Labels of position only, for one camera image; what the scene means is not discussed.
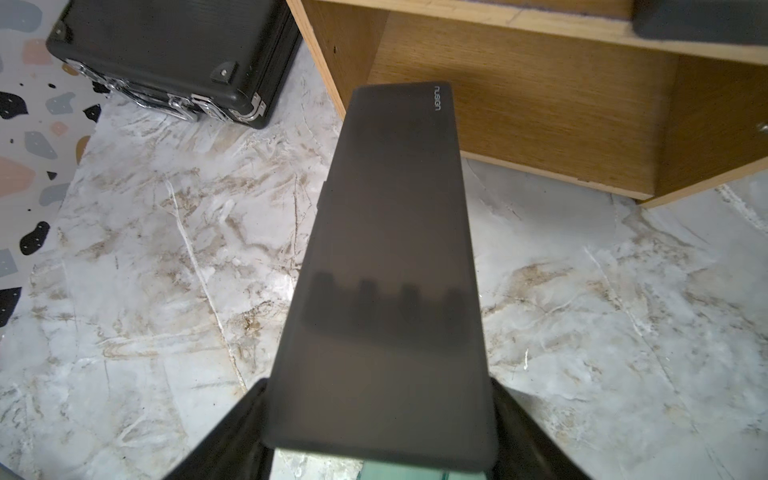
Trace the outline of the black pencil case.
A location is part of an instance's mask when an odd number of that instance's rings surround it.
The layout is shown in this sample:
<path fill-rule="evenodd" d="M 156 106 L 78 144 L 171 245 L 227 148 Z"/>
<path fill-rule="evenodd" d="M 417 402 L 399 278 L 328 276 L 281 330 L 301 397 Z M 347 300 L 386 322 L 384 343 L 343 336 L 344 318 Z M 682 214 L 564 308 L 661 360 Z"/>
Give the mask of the black pencil case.
<path fill-rule="evenodd" d="M 641 38 L 765 46 L 764 0 L 636 0 L 632 29 Z"/>
<path fill-rule="evenodd" d="M 466 472 L 495 463 L 448 83 L 353 92 L 266 400 L 273 448 Z"/>

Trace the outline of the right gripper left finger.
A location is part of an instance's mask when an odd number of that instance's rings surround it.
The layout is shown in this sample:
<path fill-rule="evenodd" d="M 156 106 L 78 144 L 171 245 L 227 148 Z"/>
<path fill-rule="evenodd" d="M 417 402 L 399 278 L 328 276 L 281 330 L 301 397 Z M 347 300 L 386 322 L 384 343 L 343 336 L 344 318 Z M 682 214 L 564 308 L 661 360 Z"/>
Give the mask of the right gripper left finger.
<path fill-rule="evenodd" d="M 269 479 L 273 450 L 262 443 L 267 383 L 256 382 L 165 479 Z"/>

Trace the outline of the green pencil case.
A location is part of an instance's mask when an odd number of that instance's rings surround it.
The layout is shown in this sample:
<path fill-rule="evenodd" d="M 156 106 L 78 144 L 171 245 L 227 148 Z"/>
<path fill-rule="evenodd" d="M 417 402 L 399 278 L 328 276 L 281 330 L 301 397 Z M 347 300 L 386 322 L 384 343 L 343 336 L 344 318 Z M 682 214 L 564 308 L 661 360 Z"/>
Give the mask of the green pencil case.
<path fill-rule="evenodd" d="M 485 473 L 447 471 L 277 450 L 270 479 L 485 480 Z"/>

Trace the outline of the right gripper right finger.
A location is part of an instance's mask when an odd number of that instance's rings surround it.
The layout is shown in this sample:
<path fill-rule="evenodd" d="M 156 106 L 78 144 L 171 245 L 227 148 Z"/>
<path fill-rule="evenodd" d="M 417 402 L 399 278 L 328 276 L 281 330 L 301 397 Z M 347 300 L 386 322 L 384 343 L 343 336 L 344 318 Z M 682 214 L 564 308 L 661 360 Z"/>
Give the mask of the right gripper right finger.
<path fill-rule="evenodd" d="M 498 458 L 489 479 L 589 479 L 501 383 L 490 382 Z"/>

